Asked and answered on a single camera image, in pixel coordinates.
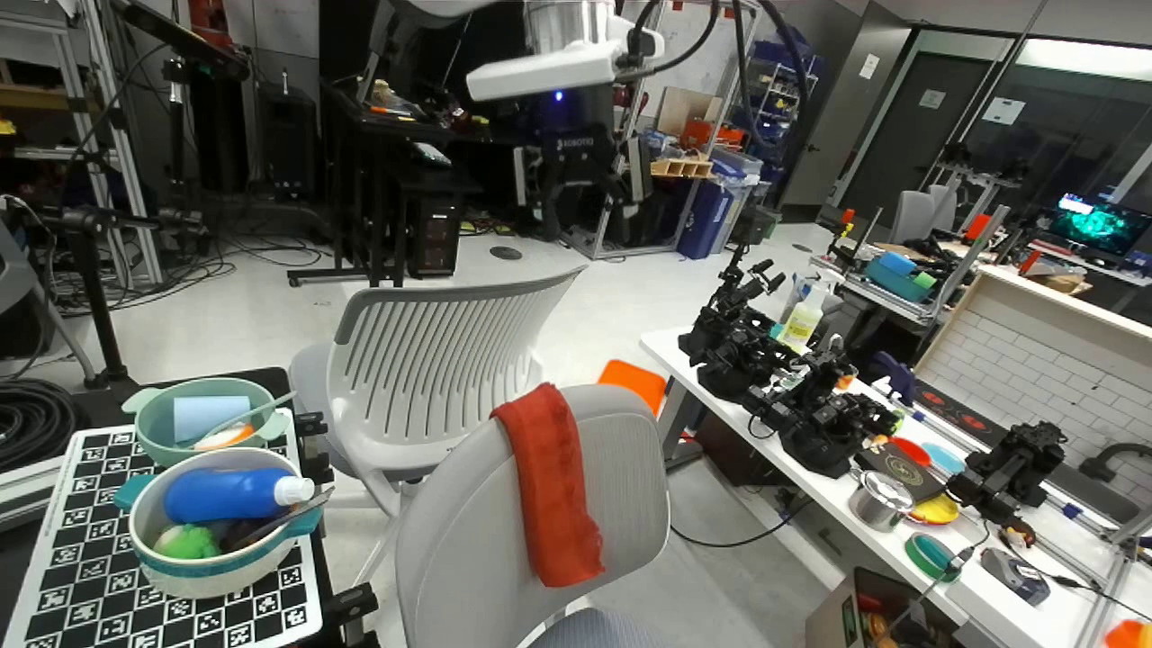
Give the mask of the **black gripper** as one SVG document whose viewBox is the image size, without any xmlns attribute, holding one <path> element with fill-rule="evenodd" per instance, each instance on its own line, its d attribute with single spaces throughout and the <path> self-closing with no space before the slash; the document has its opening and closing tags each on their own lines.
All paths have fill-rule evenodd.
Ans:
<svg viewBox="0 0 1152 648">
<path fill-rule="evenodd" d="M 543 240 L 607 226 L 623 205 L 615 102 L 607 92 L 541 92 L 530 102 L 530 179 Z"/>
</svg>

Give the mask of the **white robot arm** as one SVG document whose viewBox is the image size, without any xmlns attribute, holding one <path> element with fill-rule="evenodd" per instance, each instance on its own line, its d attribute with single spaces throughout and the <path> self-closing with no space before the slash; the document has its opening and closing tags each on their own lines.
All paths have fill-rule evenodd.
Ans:
<svg viewBox="0 0 1152 648">
<path fill-rule="evenodd" d="M 485 7 L 511 7 L 521 55 L 477 62 L 463 74 L 472 102 L 554 97 L 619 78 L 631 22 L 613 0 L 393 0 L 404 18 L 445 24 Z"/>
</svg>

